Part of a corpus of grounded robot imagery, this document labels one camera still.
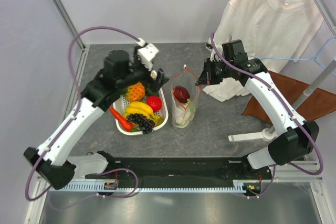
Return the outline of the clear zip top bag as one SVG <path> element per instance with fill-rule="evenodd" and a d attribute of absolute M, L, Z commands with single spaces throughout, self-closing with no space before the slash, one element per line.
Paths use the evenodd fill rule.
<path fill-rule="evenodd" d="M 183 71 L 177 75 L 175 75 L 172 79 L 171 82 L 171 97 L 172 97 L 172 123 L 173 123 L 173 112 L 174 112 L 174 106 L 175 105 L 182 105 L 185 103 L 180 103 L 178 102 L 178 100 L 174 97 L 173 94 L 173 89 L 176 86 L 183 86 L 187 89 L 187 91 L 190 93 L 190 100 L 192 100 L 193 102 L 196 102 L 197 106 L 198 106 L 198 97 L 202 91 L 202 87 L 201 86 L 196 86 L 195 83 L 197 81 L 197 76 L 194 74 L 194 72 L 192 72 L 187 65 L 183 66 Z"/>

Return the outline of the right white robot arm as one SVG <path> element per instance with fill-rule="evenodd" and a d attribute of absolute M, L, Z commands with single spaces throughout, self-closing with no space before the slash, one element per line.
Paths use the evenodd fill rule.
<path fill-rule="evenodd" d="M 240 166 L 241 174 L 251 179 L 263 167 L 285 165 L 311 153 L 319 133 L 317 123 L 307 122 L 289 104 L 262 61 L 248 58 L 241 40 L 224 43 L 222 49 L 219 59 L 204 60 L 196 85 L 216 85 L 225 78 L 239 81 L 259 102 L 277 134 L 267 147 L 246 156 Z"/>

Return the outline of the dark red toy apple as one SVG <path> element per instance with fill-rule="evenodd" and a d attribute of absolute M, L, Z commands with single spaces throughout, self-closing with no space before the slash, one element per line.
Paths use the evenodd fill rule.
<path fill-rule="evenodd" d="M 180 103 L 186 103 L 188 101 L 188 99 L 190 98 L 190 93 L 183 86 L 176 86 L 173 89 L 173 94 L 174 94 L 174 97 Z"/>

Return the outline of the black toy grapes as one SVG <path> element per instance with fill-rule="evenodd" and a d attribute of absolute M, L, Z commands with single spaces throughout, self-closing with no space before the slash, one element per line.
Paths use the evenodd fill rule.
<path fill-rule="evenodd" d="M 126 120 L 133 125 L 131 132 L 142 132 L 149 134 L 154 132 L 155 123 L 143 114 L 128 114 Z"/>

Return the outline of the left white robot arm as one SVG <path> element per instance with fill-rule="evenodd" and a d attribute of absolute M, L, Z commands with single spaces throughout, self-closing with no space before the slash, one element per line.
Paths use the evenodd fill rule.
<path fill-rule="evenodd" d="M 104 59 L 103 68 L 81 92 L 73 113 L 48 140 L 24 151 L 24 157 L 53 189 L 62 189 L 73 178 L 89 174 L 99 174 L 103 178 L 114 175 L 115 165 L 105 155 L 70 157 L 69 154 L 84 132 L 120 98 L 124 89 L 141 82 L 157 92 L 167 83 L 162 69 L 155 78 L 151 76 L 158 52 L 153 45 L 135 47 L 133 56 L 123 50 L 111 51 Z"/>

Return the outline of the green toy avocado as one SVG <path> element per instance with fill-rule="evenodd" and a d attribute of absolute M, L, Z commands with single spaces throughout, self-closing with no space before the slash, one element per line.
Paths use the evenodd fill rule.
<path fill-rule="evenodd" d="M 158 91 L 152 91 L 150 88 L 146 87 L 145 88 L 145 92 L 146 92 L 146 95 L 147 96 L 155 96 L 155 97 L 158 97 L 159 96 L 159 92 Z"/>

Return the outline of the toy cabbage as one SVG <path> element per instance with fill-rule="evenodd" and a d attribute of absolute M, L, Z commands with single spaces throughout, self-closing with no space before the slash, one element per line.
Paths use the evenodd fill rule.
<path fill-rule="evenodd" d="M 196 102 L 187 99 L 186 104 L 175 105 L 173 109 L 173 124 L 178 128 L 185 128 L 194 118 L 197 104 Z"/>

